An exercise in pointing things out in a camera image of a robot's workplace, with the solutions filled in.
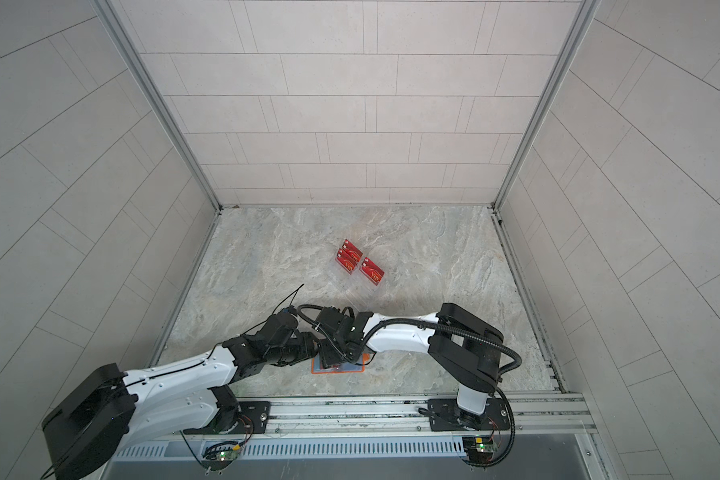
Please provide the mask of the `orange card holder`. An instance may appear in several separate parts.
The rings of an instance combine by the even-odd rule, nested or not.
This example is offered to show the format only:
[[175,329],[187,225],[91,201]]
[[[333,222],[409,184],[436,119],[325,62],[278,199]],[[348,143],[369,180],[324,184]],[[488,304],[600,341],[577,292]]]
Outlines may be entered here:
[[354,363],[341,363],[337,365],[324,367],[322,364],[322,357],[317,355],[311,364],[311,373],[313,375],[324,375],[324,374],[347,374],[347,373],[362,373],[365,371],[365,366]]

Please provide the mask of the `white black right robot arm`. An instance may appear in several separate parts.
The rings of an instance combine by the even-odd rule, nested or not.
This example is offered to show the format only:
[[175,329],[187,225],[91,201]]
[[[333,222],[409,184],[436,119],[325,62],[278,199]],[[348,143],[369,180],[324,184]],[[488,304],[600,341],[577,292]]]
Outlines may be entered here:
[[455,303],[417,317],[353,314],[314,305],[302,305],[297,312],[346,363],[359,363],[366,353],[428,354],[456,379],[458,408],[472,416],[485,414],[502,376],[522,365],[521,356],[504,344],[498,329]]

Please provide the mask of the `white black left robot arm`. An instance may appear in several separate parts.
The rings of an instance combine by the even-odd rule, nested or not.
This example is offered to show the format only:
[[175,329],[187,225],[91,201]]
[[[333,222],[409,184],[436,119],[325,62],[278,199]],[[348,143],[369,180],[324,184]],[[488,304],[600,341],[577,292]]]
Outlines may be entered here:
[[262,328],[216,344],[209,352],[163,366],[123,371],[115,363],[94,370],[42,422],[51,458],[47,477],[82,479],[116,453],[174,432],[257,432],[233,383],[267,365],[286,367],[319,353],[319,340],[298,328],[293,308]]

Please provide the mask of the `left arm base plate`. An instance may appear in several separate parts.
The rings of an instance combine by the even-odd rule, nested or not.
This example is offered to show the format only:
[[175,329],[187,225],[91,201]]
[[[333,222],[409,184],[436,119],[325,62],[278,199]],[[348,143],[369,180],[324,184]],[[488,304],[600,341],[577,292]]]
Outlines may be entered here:
[[268,401],[244,401],[236,410],[222,408],[211,422],[199,429],[186,429],[187,435],[264,434],[272,404]]

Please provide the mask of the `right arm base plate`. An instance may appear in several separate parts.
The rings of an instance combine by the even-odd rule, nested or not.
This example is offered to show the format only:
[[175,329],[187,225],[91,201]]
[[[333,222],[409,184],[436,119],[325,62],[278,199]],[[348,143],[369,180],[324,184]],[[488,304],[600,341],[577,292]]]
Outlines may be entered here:
[[507,403],[489,397],[481,415],[461,409],[456,398],[431,398],[419,412],[429,418],[431,430],[443,431],[509,431],[511,420]]

